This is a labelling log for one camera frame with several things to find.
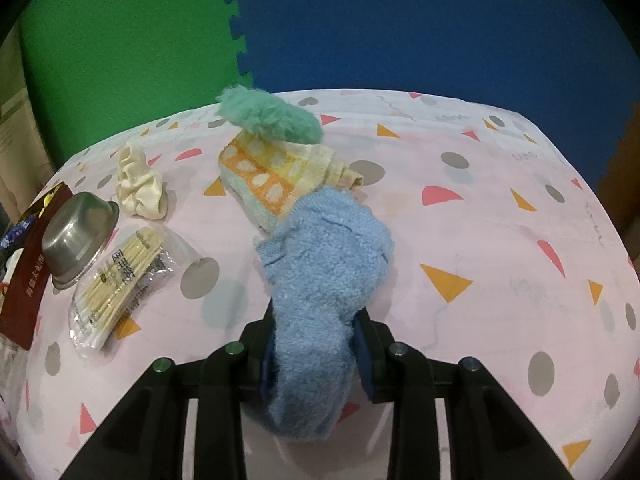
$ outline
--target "green foam mat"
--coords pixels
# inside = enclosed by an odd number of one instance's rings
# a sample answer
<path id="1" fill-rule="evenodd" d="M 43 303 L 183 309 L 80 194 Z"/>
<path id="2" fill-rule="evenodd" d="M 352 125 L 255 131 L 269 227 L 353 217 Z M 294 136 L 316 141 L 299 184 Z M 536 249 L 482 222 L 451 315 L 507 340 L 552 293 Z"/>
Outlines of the green foam mat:
<path id="1" fill-rule="evenodd" d="M 223 0 L 33 0 L 25 74 L 53 161 L 117 132 L 215 101 L 240 76 Z"/>

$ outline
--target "table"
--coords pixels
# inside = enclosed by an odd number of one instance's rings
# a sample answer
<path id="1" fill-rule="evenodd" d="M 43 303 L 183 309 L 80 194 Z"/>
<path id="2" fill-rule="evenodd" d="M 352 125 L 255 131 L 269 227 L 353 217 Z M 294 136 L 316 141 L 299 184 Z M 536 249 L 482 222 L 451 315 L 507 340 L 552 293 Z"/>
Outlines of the table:
<path id="1" fill-rule="evenodd" d="M 391 229 L 396 250 L 371 317 L 430 358 L 478 357 L 575 478 L 599 479 L 640 416 L 640 286 L 571 164 L 533 123 L 499 108 L 396 91 L 282 97 L 321 120 L 324 142 L 364 176 L 357 200 Z M 201 359 L 264 313 L 261 234 L 218 180 L 216 159 L 238 128 L 217 108 L 117 134 L 73 156 L 47 186 L 63 180 L 113 199 L 117 149 L 138 140 L 166 182 L 164 223 L 202 259 L 149 297 L 93 362 L 68 337 L 73 290 L 47 286 L 15 413 L 39 479 L 58 478 L 155 358 Z M 122 214 L 109 248 L 143 223 Z M 287 443 L 245 420 L 249 476 L 382 478 L 390 413 L 368 404 L 354 381 L 327 442 Z M 191 467 L 187 460 L 185 478 Z"/>

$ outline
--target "blue foam mat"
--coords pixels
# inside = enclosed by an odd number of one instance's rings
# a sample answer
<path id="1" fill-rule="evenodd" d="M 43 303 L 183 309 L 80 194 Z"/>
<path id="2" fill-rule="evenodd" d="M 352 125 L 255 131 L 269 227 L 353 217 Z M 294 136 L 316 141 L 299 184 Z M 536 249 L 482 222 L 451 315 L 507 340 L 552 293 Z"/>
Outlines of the blue foam mat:
<path id="1" fill-rule="evenodd" d="M 239 0 L 239 10 L 239 71 L 256 87 L 400 89 L 516 110 L 592 187 L 640 100 L 640 60 L 601 0 Z"/>

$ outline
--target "stainless steel bowl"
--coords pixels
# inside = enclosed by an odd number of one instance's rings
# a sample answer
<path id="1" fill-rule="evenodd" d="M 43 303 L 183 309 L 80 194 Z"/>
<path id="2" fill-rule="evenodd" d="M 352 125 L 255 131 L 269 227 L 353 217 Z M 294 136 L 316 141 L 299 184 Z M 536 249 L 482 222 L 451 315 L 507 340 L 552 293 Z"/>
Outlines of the stainless steel bowl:
<path id="1" fill-rule="evenodd" d="M 53 216 L 42 235 L 42 254 L 58 290 L 87 272 L 106 247 L 120 209 L 87 191 L 73 195 Z"/>

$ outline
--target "screw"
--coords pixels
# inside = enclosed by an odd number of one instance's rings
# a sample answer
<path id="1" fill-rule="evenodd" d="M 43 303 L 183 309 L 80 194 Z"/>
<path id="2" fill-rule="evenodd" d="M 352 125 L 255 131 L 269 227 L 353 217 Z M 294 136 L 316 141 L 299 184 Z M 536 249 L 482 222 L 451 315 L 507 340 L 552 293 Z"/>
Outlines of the screw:
<path id="1" fill-rule="evenodd" d="M 409 347 L 407 345 L 405 345 L 404 343 L 400 343 L 400 342 L 396 341 L 395 343 L 391 343 L 389 345 L 389 351 L 391 352 L 391 355 L 395 355 L 396 357 L 400 357 L 400 356 L 406 354 L 409 351 Z"/>
<path id="2" fill-rule="evenodd" d="M 168 357 L 160 357 L 154 361 L 153 369 L 155 372 L 162 373 L 167 371 L 174 365 L 174 362 Z"/>
<path id="3" fill-rule="evenodd" d="M 463 367 L 465 367 L 470 372 L 477 372 L 482 367 L 480 361 L 478 361 L 478 359 L 476 359 L 475 357 L 465 357 L 460 362 L 462 363 Z"/>
<path id="4" fill-rule="evenodd" d="M 238 355 L 244 351 L 244 345 L 239 341 L 232 341 L 225 346 L 225 352 L 229 355 Z"/>

